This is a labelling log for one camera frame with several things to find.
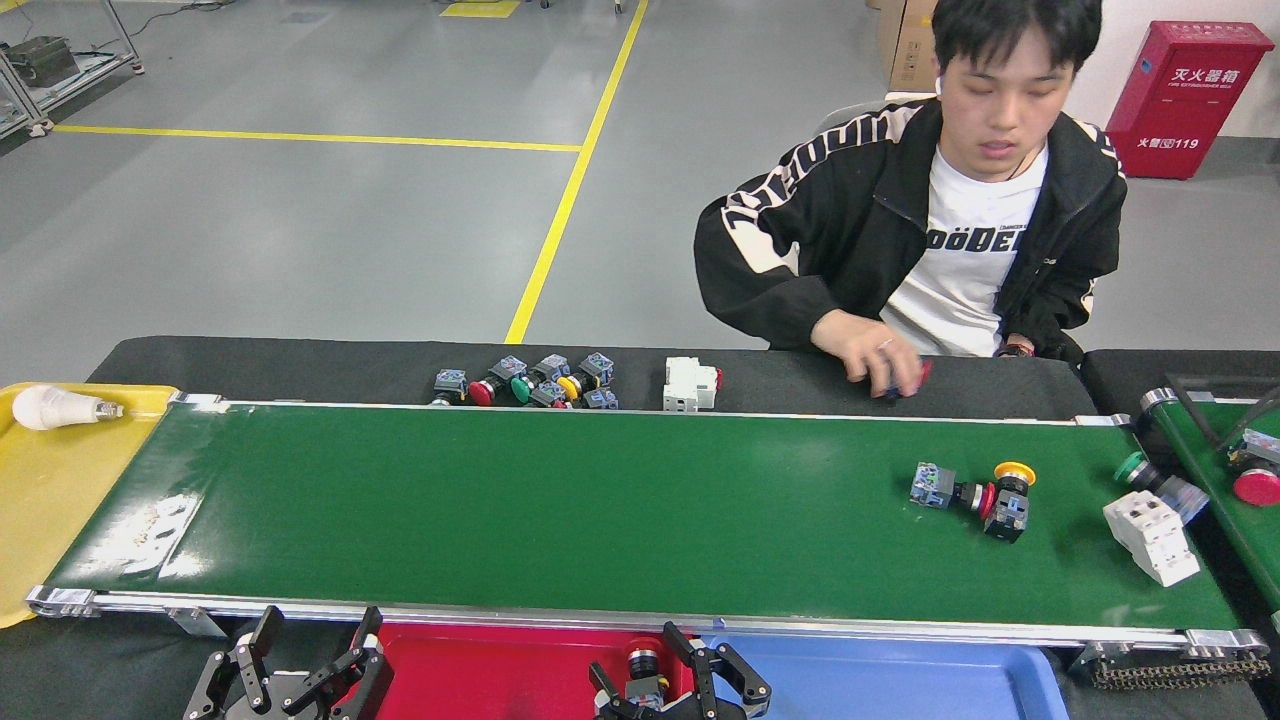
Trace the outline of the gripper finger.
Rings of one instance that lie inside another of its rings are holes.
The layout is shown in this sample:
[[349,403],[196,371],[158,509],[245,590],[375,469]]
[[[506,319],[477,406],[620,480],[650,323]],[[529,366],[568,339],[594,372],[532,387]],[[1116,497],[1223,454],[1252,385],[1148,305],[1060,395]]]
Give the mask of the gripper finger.
[[588,673],[596,689],[595,719],[643,719],[643,707],[626,700],[616,689],[599,662],[590,662]]
[[233,650],[211,653],[191,693],[184,719],[283,719],[283,694],[273,694],[264,660],[283,626],[276,606],[262,611],[256,628]]
[[316,700],[323,719],[375,719],[396,675],[378,632],[379,607],[366,607],[349,648],[339,659],[310,673],[300,702]]
[[713,678],[721,676],[740,696],[739,702],[724,701],[742,707],[746,717],[763,717],[768,714],[773,697],[771,684],[731,644],[708,646],[691,641],[675,623],[664,624],[662,635],[676,659],[692,671],[694,688],[675,702],[698,700],[708,710],[708,715],[712,715],[714,701],[722,700],[716,693]]

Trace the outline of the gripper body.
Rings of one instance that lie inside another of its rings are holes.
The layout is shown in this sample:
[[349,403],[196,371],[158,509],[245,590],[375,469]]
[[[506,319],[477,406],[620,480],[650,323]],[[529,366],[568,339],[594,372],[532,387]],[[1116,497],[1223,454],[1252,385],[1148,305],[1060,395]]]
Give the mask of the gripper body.
[[273,673],[265,680],[268,710],[259,719],[323,719],[323,706],[311,700],[300,702],[308,673]]
[[640,719],[745,719],[746,714],[739,705],[724,700],[716,700],[708,710],[698,700],[681,700],[668,703],[662,708],[644,708]]

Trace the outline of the person's right hand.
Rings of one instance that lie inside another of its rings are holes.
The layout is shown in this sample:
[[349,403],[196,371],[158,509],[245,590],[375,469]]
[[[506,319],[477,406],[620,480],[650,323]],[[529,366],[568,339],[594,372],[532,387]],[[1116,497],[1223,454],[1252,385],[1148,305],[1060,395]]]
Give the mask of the person's right hand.
[[913,396],[922,384],[923,363],[914,345],[882,322],[835,309],[812,328],[810,342],[837,357],[851,382],[870,382],[870,395],[896,387]]

